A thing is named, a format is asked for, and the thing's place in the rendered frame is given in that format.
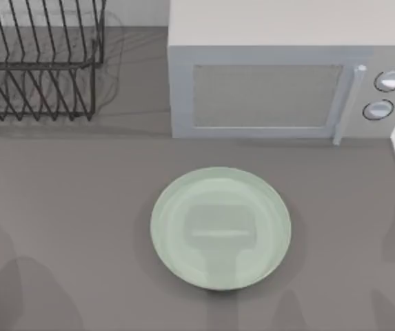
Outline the pale green plate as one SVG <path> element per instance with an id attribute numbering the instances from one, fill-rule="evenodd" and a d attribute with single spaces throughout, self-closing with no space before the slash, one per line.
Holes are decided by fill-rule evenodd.
<path id="1" fill-rule="evenodd" d="M 169 183 L 150 216 L 154 251 L 182 281 L 240 290 L 271 275 L 292 239 L 289 210 L 259 176 L 229 167 L 190 171 Z"/>

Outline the microwave oven door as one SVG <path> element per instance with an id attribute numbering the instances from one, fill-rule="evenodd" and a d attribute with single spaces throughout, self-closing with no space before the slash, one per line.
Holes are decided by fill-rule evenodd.
<path id="1" fill-rule="evenodd" d="M 328 139 L 356 61 L 331 47 L 180 46 L 168 50 L 176 138 Z"/>

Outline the pale grey microwave oven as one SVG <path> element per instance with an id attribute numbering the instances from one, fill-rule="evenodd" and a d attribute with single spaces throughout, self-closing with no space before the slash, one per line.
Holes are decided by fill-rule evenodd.
<path id="1" fill-rule="evenodd" d="M 344 139 L 386 139 L 395 91 L 374 80 L 395 69 L 395 0 L 171 0 L 168 50 L 180 46 L 298 46 L 344 50 L 367 67 Z M 363 108 L 387 99 L 394 111 L 369 121 Z"/>

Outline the small microwave knob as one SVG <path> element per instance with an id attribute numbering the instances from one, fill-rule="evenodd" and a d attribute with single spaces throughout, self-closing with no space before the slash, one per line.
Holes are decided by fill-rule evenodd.
<path id="1" fill-rule="evenodd" d="M 383 99 L 368 103 L 362 111 L 363 116 L 369 121 L 380 121 L 387 118 L 394 111 L 394 104 Z"/>

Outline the large microwave knob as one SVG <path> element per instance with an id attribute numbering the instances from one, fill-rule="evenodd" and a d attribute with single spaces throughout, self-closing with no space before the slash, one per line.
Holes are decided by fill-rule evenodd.
<path id="1" fill-rule="evenodd" d="M 381 92 L 395 91 L 395 69 L 378 74 L 374 80 L 374 87 Z"/>

